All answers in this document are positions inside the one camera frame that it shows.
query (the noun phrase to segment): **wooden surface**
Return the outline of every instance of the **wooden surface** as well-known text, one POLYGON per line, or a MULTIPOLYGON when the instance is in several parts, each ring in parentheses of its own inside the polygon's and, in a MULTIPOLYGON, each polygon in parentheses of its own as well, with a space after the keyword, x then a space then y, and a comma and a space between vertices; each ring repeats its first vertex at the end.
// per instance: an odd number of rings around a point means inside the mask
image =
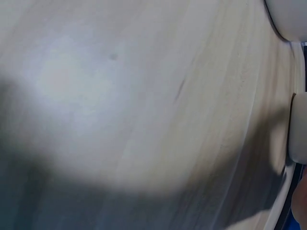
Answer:
POLYGON ((0 72, 0 229, 272 229, 304 59, 262 1, 2 0, 0 72))

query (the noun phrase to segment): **white plastic object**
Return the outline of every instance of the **white plastic object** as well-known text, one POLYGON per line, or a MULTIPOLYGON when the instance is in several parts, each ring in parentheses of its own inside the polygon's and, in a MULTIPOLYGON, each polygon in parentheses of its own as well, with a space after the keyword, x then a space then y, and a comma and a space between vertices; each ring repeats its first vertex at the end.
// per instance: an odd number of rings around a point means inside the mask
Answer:
POLYGON ((290 158, 307 164, 307 92, 299 93, 293 99, 289 132, 290 158))
POLYGON ((307 41, 307 0, 265 0, 280 35, 289 41, 307 41))

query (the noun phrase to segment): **table surface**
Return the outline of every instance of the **table surface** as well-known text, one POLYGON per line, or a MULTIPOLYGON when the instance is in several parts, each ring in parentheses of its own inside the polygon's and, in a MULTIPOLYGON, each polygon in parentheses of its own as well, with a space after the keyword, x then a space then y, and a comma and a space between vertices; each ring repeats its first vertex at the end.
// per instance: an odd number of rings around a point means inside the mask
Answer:
POLYGON ((0 229, 272 229, 304 68, 260 0, 2 0, 0 229))

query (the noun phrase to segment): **light wood grain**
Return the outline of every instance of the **light wood grain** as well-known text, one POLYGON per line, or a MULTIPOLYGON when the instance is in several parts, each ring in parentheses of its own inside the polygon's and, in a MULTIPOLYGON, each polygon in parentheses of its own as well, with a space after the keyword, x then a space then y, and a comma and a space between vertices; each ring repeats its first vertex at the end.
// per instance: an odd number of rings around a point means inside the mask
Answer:
POLYGON ((272 229, 304 58, 262 1, 0 15, 0 229, 272 229))

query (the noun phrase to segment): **wooden board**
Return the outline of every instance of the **wooden board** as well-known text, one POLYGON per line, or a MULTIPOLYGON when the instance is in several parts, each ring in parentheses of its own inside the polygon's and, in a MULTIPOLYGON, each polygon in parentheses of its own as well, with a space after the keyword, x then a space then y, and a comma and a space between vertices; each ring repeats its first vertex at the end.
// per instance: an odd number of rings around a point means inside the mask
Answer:
POLYGON ((304 67, 260 0, 1 1, 0 229, 272 229, 304 67))

